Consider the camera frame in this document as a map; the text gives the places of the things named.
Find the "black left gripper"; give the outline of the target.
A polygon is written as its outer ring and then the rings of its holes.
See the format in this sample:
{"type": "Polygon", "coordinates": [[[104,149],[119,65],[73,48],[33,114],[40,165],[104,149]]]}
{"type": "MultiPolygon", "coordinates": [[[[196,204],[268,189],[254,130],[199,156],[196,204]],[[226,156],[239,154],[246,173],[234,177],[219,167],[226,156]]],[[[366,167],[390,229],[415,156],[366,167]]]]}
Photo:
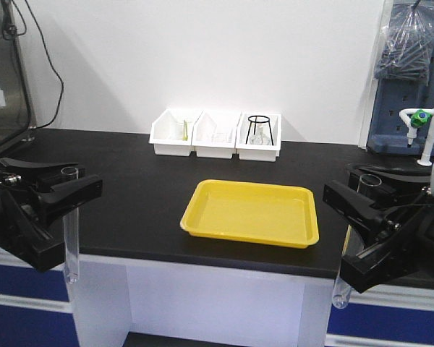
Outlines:
{"type": "Polygon", "coordinates": [[[78,163],[0,158],[0,248],[39,272],[63,264],[63,236],[53,235],[50,226],[103,191],[99,176],[84,176],[78,163]],[[70,167],[79,179],[67,181],[62,170],[70,167]]]}

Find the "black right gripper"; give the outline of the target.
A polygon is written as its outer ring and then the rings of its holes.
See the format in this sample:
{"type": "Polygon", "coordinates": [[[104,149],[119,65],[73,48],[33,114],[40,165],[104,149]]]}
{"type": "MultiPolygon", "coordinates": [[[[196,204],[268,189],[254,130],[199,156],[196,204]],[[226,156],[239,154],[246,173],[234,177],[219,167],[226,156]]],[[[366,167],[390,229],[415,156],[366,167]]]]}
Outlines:
{"type": "Polygon", "coordinates": [[[323,201],[364,241],[361,252],[342,256],[342,278],[360,293],[413,273],[434,280],[434,197],[427,171],[364,163],[346,169],[351,188],[335,180],[323,188],[323,201]]]}

